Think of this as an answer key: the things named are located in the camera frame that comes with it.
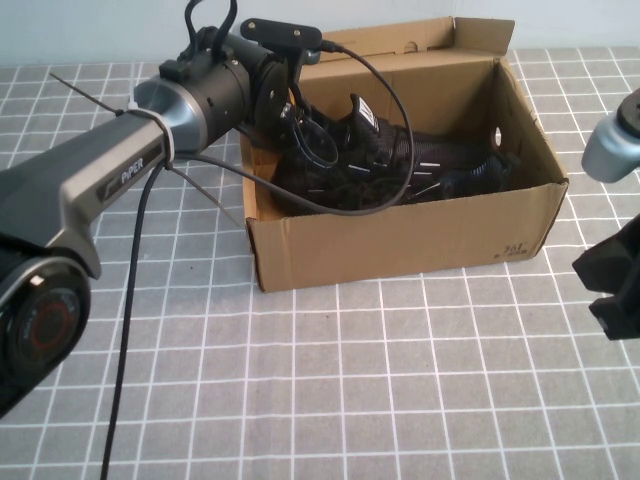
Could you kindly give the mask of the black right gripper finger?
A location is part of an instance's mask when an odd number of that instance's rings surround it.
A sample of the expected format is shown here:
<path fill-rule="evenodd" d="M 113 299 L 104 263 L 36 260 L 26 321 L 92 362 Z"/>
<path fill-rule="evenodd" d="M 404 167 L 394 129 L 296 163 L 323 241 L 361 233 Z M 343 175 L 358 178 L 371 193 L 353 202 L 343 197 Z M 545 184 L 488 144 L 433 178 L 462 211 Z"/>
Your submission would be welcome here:
<path fill-rule="evenodd" d="M 588 248 L 572 264 L 587 290 L 612 295 L 639 292 L 639 216 Z"/>
<path fill-rule="evenodd" d="M 639 338 L 639 291 L 628 290 L 594 301 L 589 310 L 611 341 Z"/>

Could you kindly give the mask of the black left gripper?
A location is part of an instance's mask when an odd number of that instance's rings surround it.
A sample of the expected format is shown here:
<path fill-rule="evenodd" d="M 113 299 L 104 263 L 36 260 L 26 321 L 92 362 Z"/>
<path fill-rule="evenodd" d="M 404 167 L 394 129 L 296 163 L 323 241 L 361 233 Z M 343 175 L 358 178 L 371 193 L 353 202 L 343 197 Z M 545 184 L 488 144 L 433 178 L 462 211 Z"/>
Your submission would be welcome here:
<path fill-rule="evenodd" d="M 239 132 L 262 149 L 296 146 L 288 63 L 273 53 L 248 67 L 250 103 Z"/>

